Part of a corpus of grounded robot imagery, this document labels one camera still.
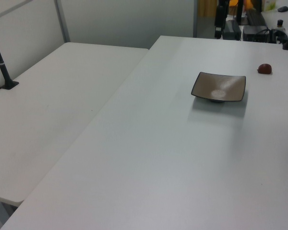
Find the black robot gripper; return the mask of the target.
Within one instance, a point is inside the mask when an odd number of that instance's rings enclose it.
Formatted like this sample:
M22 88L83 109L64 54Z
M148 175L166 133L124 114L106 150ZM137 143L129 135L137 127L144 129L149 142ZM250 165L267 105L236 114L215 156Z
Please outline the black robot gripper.
M225 7L218 5L215 16L215 38L222 37L222 28L225 21Z

